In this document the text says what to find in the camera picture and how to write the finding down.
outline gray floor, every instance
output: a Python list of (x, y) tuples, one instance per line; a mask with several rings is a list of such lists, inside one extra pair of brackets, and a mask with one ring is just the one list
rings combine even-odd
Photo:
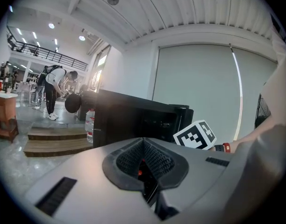
[(27, 133), (32, 126), (42, 127), (81, 127), (84, 122), (77, 120), (75, 114), (68, 113), (62, 105), (57, 105), (55, 113), (59, 119), (53, 121), (47, 118), (45, 105), (41, 111), (29, 107), (29, 102), (19, 97), (16, 103), (19, 135), (11, 144), (0, 138), (0, 175), (5, 185), (13, 192), (23, 196), (24, 193), (44, 174), (54, 169), (72, 155), (50, 158), (28, 158), (23, 149), (28, 141)]

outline wooden step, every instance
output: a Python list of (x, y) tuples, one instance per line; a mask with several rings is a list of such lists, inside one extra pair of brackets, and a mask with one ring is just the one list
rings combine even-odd
[(87, 138), (74, 140), (29, 140), (24, 148), (27, 157), (54, 157), (77, 154), (93, 148)]
[(72, 140), (86, 138), (83, 128), (37, 128), (33, 127), (28, 133), (29, 140)]

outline black wristband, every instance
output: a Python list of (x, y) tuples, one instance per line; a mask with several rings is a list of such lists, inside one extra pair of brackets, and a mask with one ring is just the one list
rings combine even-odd
[(224, 146), (223, 145), (215, 145), (216, 151), (224, 152)]

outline black backpack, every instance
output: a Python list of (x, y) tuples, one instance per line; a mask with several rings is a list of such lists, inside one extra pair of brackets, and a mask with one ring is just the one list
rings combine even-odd
[(63, 69), (63, 67), (60, 65), (52, 65), (52, 66), (44, 68), (44, 70), (41, 72), (41, 74), (39, 76), (39, 79), (37, 81), (37, 85), (38, 86), (44, 85), (44, 80), (45, 80), (46, 76), (48, 74), (50, 74), (53, 70), (58, 69), (58, 68)]

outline balcony railing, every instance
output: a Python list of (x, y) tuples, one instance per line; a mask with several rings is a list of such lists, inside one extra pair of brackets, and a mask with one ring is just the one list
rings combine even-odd
[(15, 50), (17, 52), (21, 52), (21, 53), (32, 55), (32, 56), (41, 57), (43, 59), (47, 59), (47, 60), (54, 61), (54, 62), (63, 64), (63, 65), (71, 66), (76, 69), (86, 70), (86, 67), (88, 64), (82, 61), (73, 59), (69, 56), (65, 56), (55, 51), (41, 48), (41, 47), (38, 47), (32, 44), (18, 42), (13, 36), (10, 37), (12, 35), (10, 32), (8, 34), (9, 34), (8, 45), (11, 48), (11, 50)]

